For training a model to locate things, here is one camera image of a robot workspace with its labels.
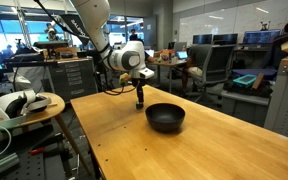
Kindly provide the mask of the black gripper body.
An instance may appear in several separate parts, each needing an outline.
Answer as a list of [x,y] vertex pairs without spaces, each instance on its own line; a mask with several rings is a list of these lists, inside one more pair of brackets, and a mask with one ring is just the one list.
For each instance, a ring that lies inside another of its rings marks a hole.
[[132,85],[136,88],[137,96],[143,96],[143,87],[145,86],[146,81],[144,79],[133,79]]

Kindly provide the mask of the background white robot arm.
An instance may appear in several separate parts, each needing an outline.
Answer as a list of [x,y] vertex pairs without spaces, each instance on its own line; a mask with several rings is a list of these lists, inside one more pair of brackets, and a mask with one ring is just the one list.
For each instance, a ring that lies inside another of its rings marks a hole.
[[47,39],[49,41],[57,41],[58,36],[57,36],[57,30],[55,28],[56,23],[54,21],[47,23],[46,24],[46,29],[44,32],[47,34]]

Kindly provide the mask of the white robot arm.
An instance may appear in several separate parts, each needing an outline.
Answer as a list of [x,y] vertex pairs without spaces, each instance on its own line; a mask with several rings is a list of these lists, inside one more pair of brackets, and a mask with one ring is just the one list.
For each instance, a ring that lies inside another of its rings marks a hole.
[[102,63],[110,70],[126,72],[136,88],[137,104],[144,104],[143,86],[154,76],[146,66],[145,48],[141,41],[134,40],[112,45],[111,38],[103,30],[110,16],[108,0],[70,0],[78,13],[88,36],[99,52]]

